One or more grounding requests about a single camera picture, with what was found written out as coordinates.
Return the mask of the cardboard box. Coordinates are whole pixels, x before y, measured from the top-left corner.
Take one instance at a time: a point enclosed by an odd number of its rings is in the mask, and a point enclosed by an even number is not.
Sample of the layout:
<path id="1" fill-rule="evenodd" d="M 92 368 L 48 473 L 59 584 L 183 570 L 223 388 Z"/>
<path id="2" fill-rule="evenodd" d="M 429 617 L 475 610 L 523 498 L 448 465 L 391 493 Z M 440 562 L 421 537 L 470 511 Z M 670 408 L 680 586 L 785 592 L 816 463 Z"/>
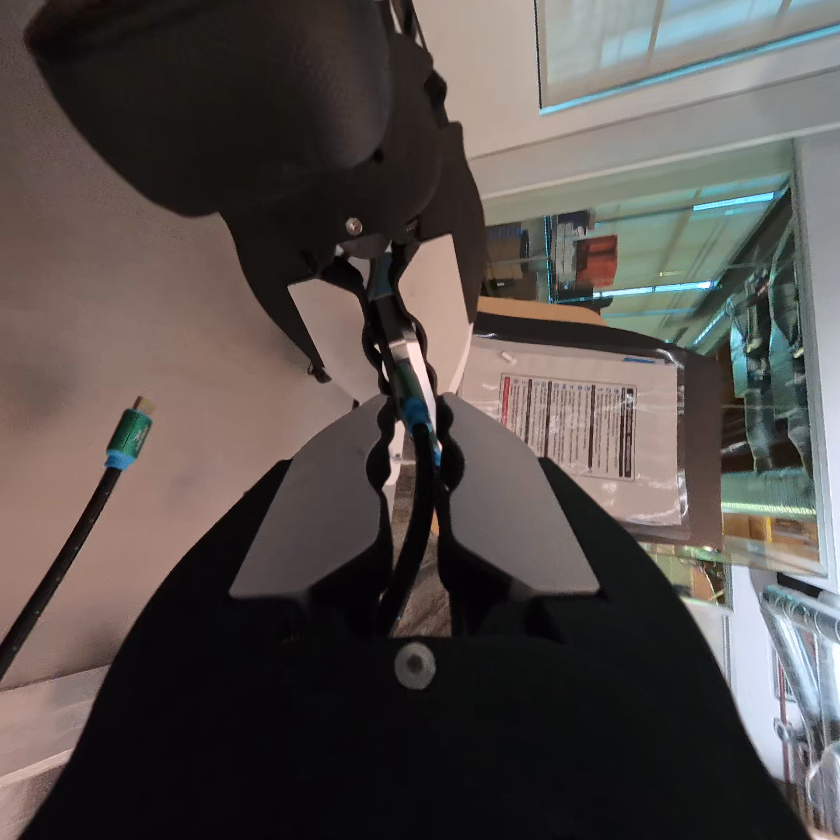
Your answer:
<path id="1" fill-rule="evenodd" d="M 481 296 L 478 299 L 477 310 L 479 313 L 511 319 L 569 322 L 599 327 L 608 326 L 599 312 L 574 304 Z"/>

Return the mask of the black hub with short cable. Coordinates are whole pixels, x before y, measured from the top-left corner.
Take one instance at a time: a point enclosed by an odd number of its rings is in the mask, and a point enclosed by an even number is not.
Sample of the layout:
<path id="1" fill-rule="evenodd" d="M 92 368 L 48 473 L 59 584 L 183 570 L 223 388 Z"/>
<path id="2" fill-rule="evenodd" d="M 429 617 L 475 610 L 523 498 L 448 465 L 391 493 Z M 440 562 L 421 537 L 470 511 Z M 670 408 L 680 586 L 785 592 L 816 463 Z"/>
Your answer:
<path id="1" fill-rule="evenodd" d="M 434 467 L 439 470 L 441 447 L 437 436 L 436 398 L 414 329 L 406 328 L 401 338 L 390 341 L 382 350 L 382 359 L 385 380 L 404 435 L 413 439 L 415 427 L 424 427 Z"/>

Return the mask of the white framed glass partition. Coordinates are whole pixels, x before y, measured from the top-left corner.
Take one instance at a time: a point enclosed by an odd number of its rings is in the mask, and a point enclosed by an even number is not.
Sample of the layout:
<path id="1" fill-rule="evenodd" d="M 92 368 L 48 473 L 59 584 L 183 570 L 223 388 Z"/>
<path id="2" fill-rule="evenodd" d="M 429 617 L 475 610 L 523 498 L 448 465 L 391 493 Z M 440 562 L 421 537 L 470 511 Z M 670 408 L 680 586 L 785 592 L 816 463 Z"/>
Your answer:
<path id="1" fill-rule="evenodd" d="M 482 293 L 586 308 L 720 377 L 723 557 L 838 579 L 838 385 L 817 359 L 805 154 L 782 137 L 485 200 Z"/>

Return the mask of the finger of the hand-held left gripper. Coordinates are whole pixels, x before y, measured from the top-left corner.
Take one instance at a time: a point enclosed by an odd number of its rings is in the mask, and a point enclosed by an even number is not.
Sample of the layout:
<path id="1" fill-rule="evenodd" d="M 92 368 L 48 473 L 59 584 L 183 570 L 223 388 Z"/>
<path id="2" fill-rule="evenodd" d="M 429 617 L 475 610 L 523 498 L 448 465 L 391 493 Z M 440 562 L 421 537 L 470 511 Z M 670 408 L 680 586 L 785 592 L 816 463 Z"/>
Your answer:
<path id="1" fill-rule="evenodd" d="M 363 350 L 364 315 L 355 294 L 319 278 L 290 284 L 288 290 L 331 382 L 359 403 L 378 394 L 378 374 Z"/>
<path id="2" fill-rule="evenodd" d="M 457 393 L 473 336 L 451 234 L 423 242 L 398 281 L 408 314 L 426 337 L 436 392 Z"/>

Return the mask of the silver ventilation ducts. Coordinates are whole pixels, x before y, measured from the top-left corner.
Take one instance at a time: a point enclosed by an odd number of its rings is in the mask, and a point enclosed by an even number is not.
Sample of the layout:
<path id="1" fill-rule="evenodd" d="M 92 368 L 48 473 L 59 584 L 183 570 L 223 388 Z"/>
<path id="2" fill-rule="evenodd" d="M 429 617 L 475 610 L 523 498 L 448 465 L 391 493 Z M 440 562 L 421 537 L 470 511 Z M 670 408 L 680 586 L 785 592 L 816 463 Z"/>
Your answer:
<path id="1" fill-rule="evenodd" d="M 759 607 L 776 657 L 784 784 L 818 833 L 839 830 L 838 596 L 769 586 Z"/>

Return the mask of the laminated instruction sheet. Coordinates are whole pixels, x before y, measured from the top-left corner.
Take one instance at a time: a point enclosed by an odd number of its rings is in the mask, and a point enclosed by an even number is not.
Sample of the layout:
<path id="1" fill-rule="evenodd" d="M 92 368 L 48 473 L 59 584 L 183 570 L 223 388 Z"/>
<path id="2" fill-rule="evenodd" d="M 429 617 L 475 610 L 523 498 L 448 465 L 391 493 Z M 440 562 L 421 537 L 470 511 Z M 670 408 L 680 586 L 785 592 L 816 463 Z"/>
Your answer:
<path id="1" fill-rule="evenodd" d="M 573 478 L 627 526 L 688 513 L 679 451 L 682 369 L 653 357 L 472 339 L 458 394 Z"/>

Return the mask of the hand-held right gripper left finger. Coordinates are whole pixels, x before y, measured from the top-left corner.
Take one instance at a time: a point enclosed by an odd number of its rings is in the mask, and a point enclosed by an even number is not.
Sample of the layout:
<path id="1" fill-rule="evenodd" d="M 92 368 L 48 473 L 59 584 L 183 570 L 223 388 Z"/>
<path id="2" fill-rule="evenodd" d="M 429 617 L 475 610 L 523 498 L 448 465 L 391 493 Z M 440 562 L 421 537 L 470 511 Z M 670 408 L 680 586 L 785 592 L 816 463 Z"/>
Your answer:
<path id="1" fill-rule="evenodd" d="M 311 438 L 291 460 L 230 586 L 237 600 L 301 601 L 337 583 L 379 594 L 392 571 L 383 486 L 391 473 L 392 401 L 376 395 Z"/>

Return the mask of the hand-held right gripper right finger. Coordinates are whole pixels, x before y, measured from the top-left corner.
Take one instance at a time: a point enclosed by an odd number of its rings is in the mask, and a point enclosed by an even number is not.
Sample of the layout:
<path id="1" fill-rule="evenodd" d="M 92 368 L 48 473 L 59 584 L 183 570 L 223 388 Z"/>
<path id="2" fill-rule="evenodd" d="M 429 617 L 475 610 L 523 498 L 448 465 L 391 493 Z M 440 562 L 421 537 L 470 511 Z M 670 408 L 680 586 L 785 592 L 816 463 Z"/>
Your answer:
<path id="1" fill-rule="evenodd" d="M 455 599 L 596 595 L 601 586 L 537 456 L 459 396 L 438 402 L 438 572 Z"/>

